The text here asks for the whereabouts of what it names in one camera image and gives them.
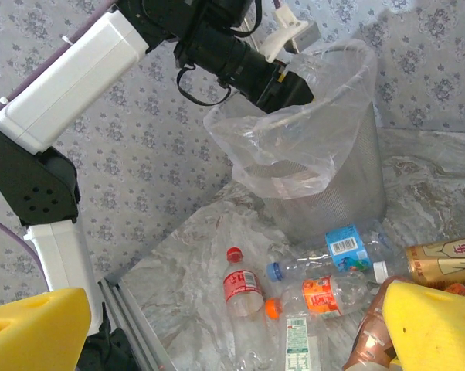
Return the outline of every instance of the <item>yellow sponge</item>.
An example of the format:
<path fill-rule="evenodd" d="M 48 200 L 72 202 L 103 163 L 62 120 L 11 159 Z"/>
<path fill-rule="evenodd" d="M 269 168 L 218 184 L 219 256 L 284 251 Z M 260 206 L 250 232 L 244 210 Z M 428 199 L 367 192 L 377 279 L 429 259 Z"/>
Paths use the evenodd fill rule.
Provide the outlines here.
<path fill-rule="evenodd" d="M 74 371 L 89 327 L 82 288 L 0 305 L 0 370 Z"/>
<path fill-rule="evenodd" d="M 402 369 L 465 371 L 465 297 L 394 282 L 383 315 Z"/>

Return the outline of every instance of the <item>red bottle label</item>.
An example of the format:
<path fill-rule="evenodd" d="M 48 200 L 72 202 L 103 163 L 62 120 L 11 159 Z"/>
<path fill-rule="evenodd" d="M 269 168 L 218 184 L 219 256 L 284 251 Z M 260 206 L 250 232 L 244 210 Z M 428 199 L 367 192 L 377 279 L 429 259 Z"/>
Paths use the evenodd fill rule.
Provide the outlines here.
<path fill-rule="evenodd" d="M 260 292 L 260 282 L 256 275 L 250 271 L 236 271 L 224 278 L 224 295 L 226 303 L 234 295 L 244 291 Z"/>

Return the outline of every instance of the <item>white clip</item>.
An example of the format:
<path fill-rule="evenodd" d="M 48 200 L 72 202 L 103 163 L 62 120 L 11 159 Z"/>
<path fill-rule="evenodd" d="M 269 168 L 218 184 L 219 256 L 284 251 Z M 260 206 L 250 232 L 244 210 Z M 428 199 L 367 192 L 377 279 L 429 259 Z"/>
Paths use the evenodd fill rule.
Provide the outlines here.
<path fill-rule="evenodd" d="M 70 38 L 68 36 L 65 36 L 63 35 L 63 37 L 61 37 L 61 39 L 63 39 L 63 41 L 67 44 L 70 44 L 71 46 L 73 46 L 73 43 L 71 42 Z"/>

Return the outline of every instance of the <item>mesh trash can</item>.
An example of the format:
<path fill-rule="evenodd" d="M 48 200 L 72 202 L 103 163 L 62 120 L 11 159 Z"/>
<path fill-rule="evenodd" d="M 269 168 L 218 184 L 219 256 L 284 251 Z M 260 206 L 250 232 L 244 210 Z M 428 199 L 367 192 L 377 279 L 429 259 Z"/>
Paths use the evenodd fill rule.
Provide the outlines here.
<path fill-rule="evenodd" d="M 372 97 L 375 54 L 349 40 L 289 69 L 315 102 L 266 115 L 235 94 L 205 127 L 233 163 L 232 176 L 263 199 L 298 243 L 359 220 L 382 219 L 385 191 Z"/>

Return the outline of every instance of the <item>orange bottle cap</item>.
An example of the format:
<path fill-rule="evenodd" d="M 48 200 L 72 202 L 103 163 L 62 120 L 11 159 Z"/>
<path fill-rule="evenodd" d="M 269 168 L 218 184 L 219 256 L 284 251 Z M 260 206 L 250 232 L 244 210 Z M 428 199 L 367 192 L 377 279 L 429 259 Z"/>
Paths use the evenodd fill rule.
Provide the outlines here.
<path fill-rule="evenodd" d="M 279 316 L 282 313 L 282 304 L 278 298 L 269 299 L 265 303 L 266 315 L 270 319 L 279 319 Z"/>

